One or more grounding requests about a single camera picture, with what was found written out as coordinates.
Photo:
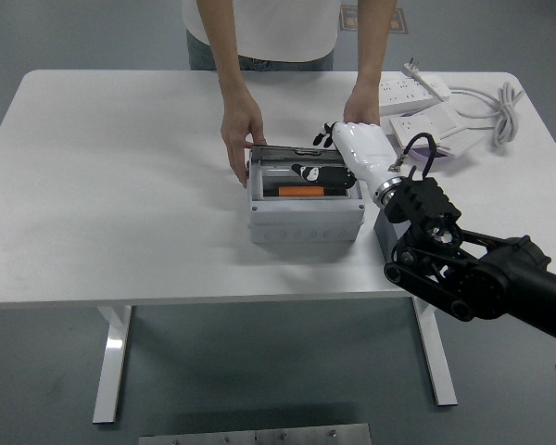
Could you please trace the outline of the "person's right hand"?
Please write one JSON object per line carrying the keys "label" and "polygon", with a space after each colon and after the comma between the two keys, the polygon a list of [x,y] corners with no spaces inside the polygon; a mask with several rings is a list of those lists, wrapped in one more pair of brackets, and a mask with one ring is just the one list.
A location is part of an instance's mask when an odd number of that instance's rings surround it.
{"label": "person's right hand", "polygon": [[221,138],[226,146],[230,167],[239,183],[246,188],[245,151],[252,146],[267,144],[262,114],[248,90],[226,95],[223,105]]}

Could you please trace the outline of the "person's left hand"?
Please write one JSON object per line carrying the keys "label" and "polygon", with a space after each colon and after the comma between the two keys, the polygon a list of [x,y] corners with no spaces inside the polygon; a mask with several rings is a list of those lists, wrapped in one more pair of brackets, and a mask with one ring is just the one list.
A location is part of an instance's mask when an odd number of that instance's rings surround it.
{"label": "person's left hand", "polygon": [[379,89],[377,85],[356,83],[343,111],[343,121],[380,124]]}

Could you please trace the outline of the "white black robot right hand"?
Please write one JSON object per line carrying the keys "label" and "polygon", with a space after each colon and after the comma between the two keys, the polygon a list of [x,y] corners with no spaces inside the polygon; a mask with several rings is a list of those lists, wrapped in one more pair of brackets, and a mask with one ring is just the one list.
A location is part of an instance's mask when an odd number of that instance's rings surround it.
{"label": "white black robot right hand", "polygon": [[291,170],[308,183],[327,188],[351,188],[363,181],[373,202],[384,207],[401,182],[397,157],[383,129],[377,124],[335,122],[325,124],[313,144],[334,146],[344,165],[294,164]]}

